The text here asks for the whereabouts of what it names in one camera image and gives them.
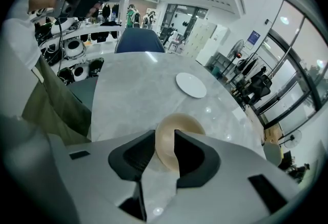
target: wooden bowl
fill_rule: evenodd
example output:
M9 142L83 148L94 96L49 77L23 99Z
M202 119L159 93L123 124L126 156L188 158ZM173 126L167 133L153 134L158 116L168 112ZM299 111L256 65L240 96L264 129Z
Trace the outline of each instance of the wooden bowl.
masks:
M176 129L205 135L201 124L187 114L171 114L159 123L155 132L155 150L160 161L173 171L179 171L178 159L174 154L174 130Z

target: marble table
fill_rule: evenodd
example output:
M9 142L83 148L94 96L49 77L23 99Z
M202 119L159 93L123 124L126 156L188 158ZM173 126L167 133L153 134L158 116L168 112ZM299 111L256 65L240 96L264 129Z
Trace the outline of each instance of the marble table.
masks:
M180 72L197 76L207 95L196 99L178 87ZM230 93L195 60L177 54L137 52L111 54L101 69L92 107L92 141L148 129L172 113L196 118L206 135L247 147L265 158L261 138ZM155 154L142 175L148 220L160 214L175 195L178 174Z

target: white sleeve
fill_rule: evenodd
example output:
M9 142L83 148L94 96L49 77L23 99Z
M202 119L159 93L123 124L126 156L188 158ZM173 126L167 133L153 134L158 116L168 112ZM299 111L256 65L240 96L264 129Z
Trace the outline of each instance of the white sleeve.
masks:
M28 14L29 0L16 0L2 25L6 39L18 58L31 70L41 55L35 39L34 24Z

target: chair backrest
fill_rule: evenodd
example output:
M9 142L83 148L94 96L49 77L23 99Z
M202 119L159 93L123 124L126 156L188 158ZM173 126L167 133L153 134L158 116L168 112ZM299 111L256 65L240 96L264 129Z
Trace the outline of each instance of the chair backrest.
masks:
M275 166L280 165L282 158L279 145L270 142L265 142L263 150L267 161L270 161Z
M164 40L165 37L168 35L169 33L169 28L168 27L164 27L159 35L159 39L160 40Z
M115 49L115 53L146 51L165 53L163 44L156 33L143 28L127 28Z

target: black chair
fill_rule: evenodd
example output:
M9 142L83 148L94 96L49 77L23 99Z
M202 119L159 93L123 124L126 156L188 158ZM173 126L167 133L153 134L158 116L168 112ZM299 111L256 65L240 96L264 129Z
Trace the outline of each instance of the black chair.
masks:
M270 86L272 85L272 81L268 78L267 75L257 76L253 78L251 84L241 90L240 96L242 100L247 105L254 105L256 104L261 97L264 97L270 94ZM248 95L254 93L252 98L249 98Z
M118 42L115 53L127 52L165 53L163 44L153 30L127 28Z

